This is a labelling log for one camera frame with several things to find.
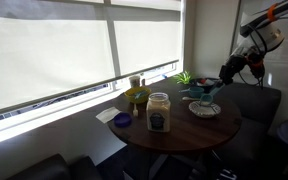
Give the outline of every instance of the yellow object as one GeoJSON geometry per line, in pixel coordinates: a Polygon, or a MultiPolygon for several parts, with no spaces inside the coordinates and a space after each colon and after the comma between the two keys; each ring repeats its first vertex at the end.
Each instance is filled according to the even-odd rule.
{"type": "Polygon", "coordinates": [[[131,103],[140,104],[148,100],[148,96],[151,94],[151,89],[144,86],[133,87],[125,91],[124,94],[131,103]]]}

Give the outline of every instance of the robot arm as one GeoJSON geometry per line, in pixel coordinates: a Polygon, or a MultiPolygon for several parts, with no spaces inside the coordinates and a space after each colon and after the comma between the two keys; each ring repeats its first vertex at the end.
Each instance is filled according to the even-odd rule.
{"type": "Polygon", "coordinates": [[[253,14],[241,23],[240,34],[245,38],[233,51],[220,71],[222,85],[233,82],[233,76],[245,65],[253,76],[262,80],[265,74],[263,64],[267,52],[276,49],[284,40],[281,31],[271,22],[288,14],[288,1],[272,5],[269,9],[253,14]]]}

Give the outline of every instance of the jar label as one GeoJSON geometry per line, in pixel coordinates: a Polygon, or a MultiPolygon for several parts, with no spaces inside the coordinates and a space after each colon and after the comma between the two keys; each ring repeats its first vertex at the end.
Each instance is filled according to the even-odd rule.
{"type": "Polygon", "coordinates": [[[150,116],[150,122],[152,130],[163,130],[164,129],[164,122],[165,118],[162,116],[161,113],[152,113],[150,116]]]}

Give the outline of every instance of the white plate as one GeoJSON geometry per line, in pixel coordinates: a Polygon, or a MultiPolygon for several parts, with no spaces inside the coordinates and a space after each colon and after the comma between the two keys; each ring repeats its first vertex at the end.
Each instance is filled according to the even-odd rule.
{"type": "Polygon", "coordinates": [[[202,118],[211,118],[221,112],[221,107],[214,103],[210,106],[201,106],[200,101],[194,101],[188,107],[196,116],[202,118]]]}

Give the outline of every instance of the glass jar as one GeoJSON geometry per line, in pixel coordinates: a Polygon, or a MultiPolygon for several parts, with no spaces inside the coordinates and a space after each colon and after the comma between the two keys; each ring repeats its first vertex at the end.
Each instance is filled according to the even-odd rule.
{"type": "Polygon", "coordinates": [[[169,132],[170,131],[170,108],[166,93],[152,93],[148,97],[146,106],[147,128],[150,131],[169,132]]]}

